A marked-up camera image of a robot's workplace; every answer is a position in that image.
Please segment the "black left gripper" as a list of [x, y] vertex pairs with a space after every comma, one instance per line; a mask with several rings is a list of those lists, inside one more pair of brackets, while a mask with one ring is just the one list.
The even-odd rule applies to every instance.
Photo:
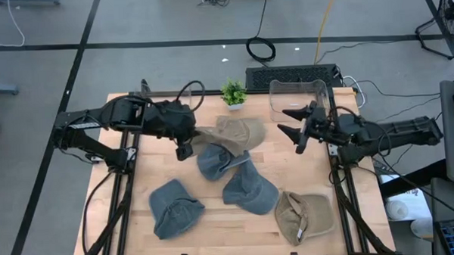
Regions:
[[193, 154], [191, 141], [196, 119], [187, 104], [161, 101], [149, 104], [143, 112], [143, 134], [168, 138], [177, 144], [176, 158], [183, 161]]

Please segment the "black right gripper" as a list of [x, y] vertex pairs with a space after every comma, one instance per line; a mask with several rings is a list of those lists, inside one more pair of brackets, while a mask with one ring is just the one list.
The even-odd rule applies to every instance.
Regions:
[[300, 109], [282, 110], [283, 114], [299, 121], [304, 121], [303, 127], [294, 128], [278, 124], [277, 127], [297, 145], [295, 152], [302, 154], [307, 146], [309, 138], [326, 142], [332, 145], [339, 145], [340, 139], [336, 138], [334, 128], [325, 114], [324, 107], [318, 106], [316, 101]]

